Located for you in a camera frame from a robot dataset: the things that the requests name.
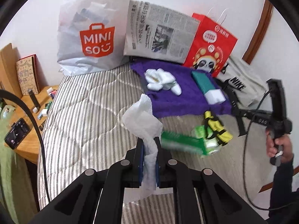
black cable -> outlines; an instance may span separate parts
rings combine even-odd
[[[259,209],[259,210],[262,210],[262,211],[276,211],[276,210],[279,210],[279,209],[282,209],[282,208],[285,208],[291,204],[293,204],[293,202],[287,204],[287,205],[284,205],[284,206],[281,206],[281,207],[277,207],[277,208],[261,208],[261,207],[258,207],[256,206],[252,200],[249,198],[249,194],[248,194],[248,191],[247,191],[247,186],[246,186],[246,176],[245,176],[245,153],[246,153],[246,145],[247,145],[247,139],[248,139],[248,134],[249,134],[249,129],[250,129],[250,126],[255,118],[255,114],[256,112],[258,111],[258,109],[260,108],[262,102],[264,101],[264,99],[266,98],[266,96],[271,92],[271,90],[269,90],[268,92],[266,92],[262,98],[262,100],[260,101],[258,107],[256,108],[253,116],[252,116],[252,119],[250,120],[250,123],[249,123],[249,126],[248,126],[248,129],[247,129],[247,134],[246,134],[246,137],[245,137],[245,142],[244,142],[244,151],[243,151],[243,184],[244,184],[244,190],[245,190],[245,194],[246,194],[246,197],[248,199],[248,201],[250,202],[250,204],[252,204],[253,207],[255,207],[256,209]]]
[[[39,143],[40,143],[40,147],[41,147],[41,158],[42,158],[42,167],[44,170],[44,186],[46,189],[46,194],[47,194],[47,198],[48,198],[48,202],[50,203],[50,195],[49,195],[49,190],[48,190],[48,183],[47,183],[47,173],[46,173],[46,157],[45,157],[45,153],[44,153],[44,142],[42,140],[38,125],[35,121],[34,116],[32,115],[30,109],[27,107],[27,105],[21,100],[19,99],[17,96],[13,95],[12,93],[6,91],[6,90],[2,90],[0,89],[0,98],[3,99],[8,99],[12,102],[14,102],[15,104],[17,104],[18,106],[20,106],[21,109],[24,110],[24,112],[28,115],[29,119],[31,120],[33,127],[37,133],[37,137],[39,139]]]

mattress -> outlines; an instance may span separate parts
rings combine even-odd
[[[123,65],[110,71],[64,77],[48,114],[43,139],[50,198],[88,168],[97,171],[121,160],[136,145],[136,137],[123,125],[124,112],[143,93],[138,76]],[[243,137],[234,117],[220,116],[234,138],[219,152],[200,158],[196,154],[172,151],[173,158],[189,168],[213,169],[245,199],[242,180]],[[202,116],[161,118],[165,130],[189,135],[203,124]],[[264,127],[252,124],[246,153],[246,179],[254,198],[265,184],[272,167],[266,155]],[[47,205],[41,154],[38,158],[38,199],[41,209]],[[123,205],[122,223],[174,223],[173,195],[150,195]]]

white sponge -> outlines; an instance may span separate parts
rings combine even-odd
[[[226,100],[220,89],[211,89],[204,96],[209,105],[220,104]]]

newspaper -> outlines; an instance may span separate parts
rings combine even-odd
[[[124,55],[184,63],[199,23],[175,10],[130,0]]]

wooden nightstand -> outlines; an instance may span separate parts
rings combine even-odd
[[[41,120],[37,119],[37,116],[39,115],[40,111],[45,108],[45,104],[48,103],[52,98],[47,94],[47,89],[49,89],[50,86],[44,87],[41,92],[36,96],[39,104],[41,105],[41,109],[36,114],[33,113],[33,116],[37,122],[37,125],[40,126],[46,117],[42,117]],[[52,86],[54,90],[58,89],[58,86]],[[33,110],[34,104],[30,98],[29,95],[23,96],[22,101],[26,103],[28,108]],[[12,125],[14,122],[17,122],[18,119],[23,118],[28,126],[30,127],[31,131],[28,133],[28,135],[21,141],[21,143],[17,146],[17,148],[14,150],[17,154],[21,155],[23,158],[31,161],[32,163],[37,165],[38,161],[38,154],[40,149],[39,140],[37,137],[37,134],[35,132],[35,129],[33,129],[33,124],[31,123],[31,120],[29,117],[25,114],[25,112],[17,106],[15,113],[13,114],[10,125]]]

